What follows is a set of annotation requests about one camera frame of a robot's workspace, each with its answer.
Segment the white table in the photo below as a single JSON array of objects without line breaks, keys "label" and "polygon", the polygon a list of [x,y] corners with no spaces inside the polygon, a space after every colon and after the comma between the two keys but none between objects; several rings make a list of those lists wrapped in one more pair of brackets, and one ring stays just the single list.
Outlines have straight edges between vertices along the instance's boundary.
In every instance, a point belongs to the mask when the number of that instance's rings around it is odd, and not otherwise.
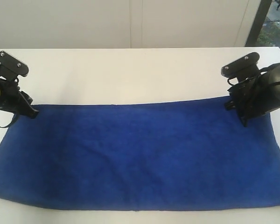
[{"label": "white table", "polygon": [[[222,66],[256,51],[258,66],[280,62],[278,48],[13,49],[30,72],[20,87],[34,104],[135,104],[227,95]],[[11,116],[0,112],[0,124]],[[280,109],[272,113],[280,146]],[[0,141],[6,129],[0,129]],[[280,207],[204,212],[58,211],[0,199],[0,224],[280,224]]]}]

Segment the towel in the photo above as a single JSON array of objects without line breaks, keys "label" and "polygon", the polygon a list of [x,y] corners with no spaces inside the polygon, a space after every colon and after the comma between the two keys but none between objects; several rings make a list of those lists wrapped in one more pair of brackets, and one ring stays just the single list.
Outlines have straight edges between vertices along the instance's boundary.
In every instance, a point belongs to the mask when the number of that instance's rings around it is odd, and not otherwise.
[{"label": "towel", "polygon": [[0,144],[0,198],[58,210],[280,205],[270,116],[245,128],[228,100],[37,105]]}]

